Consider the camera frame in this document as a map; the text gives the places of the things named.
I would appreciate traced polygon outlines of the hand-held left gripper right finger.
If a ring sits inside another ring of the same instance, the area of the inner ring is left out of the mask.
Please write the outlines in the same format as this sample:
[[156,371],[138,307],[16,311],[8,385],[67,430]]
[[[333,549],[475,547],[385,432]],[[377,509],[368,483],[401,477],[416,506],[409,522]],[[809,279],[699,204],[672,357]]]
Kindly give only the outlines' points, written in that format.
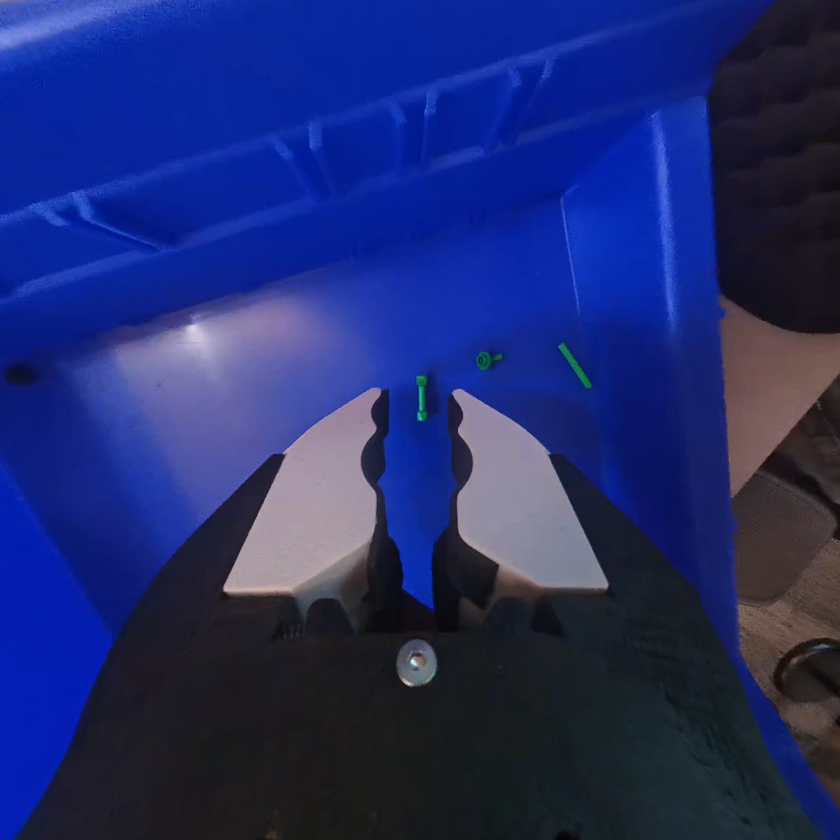
[[609,592],[549,450],[525,427],[462,388],[448,398],[455,489],[433,549],[438,629],[479,627],[520,600],[533,619],[557,595]]

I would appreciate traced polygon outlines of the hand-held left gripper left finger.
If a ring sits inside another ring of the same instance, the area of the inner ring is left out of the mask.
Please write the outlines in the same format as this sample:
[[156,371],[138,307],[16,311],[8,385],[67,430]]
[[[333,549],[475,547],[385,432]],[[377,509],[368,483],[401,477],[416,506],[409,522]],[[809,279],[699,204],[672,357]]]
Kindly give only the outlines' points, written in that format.
[[372,387],[290,445],[224,583],[226,597],[287,597],[301,616],[334,599],[356,627],[395,621],[403,569],[380,486],[389,422],[389,392]]

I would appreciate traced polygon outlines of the blue plastic parts bin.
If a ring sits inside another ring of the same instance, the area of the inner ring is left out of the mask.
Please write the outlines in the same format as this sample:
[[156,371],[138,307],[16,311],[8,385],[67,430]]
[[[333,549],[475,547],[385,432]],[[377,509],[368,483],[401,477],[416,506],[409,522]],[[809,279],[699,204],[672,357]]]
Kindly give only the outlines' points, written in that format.
[[769,5],[2,2],[2,838],[164,562],[373,386],[417,600],[463,387],[737,648],[706,95]]

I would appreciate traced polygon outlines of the green lego bar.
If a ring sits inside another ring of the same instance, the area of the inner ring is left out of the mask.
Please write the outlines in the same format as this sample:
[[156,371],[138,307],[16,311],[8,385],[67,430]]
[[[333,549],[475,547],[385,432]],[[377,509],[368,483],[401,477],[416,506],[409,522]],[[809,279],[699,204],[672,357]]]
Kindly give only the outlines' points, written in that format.
[[590,377],[585,372],[584,368],[581,366],[581,363],[576,359],[574,354],[572,353],[571,349],[565,342],[561,342],[559,344],[559,352],[563,356],[567,365],[569,365],[570,369],[576,376],[577,380],[581,383],[581,385],[586,390],[591,390],[593,385]]

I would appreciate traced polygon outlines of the office chair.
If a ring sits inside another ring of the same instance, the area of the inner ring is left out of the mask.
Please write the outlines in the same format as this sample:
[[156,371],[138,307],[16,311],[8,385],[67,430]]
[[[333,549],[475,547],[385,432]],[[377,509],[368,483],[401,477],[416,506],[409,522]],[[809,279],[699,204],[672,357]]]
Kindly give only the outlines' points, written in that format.
[[768,687],[796,705],[838,701],[838,629],[790,597],[837,529],[830,504],[793,476],[759,469],[732,500],[742,636],[773,646]]

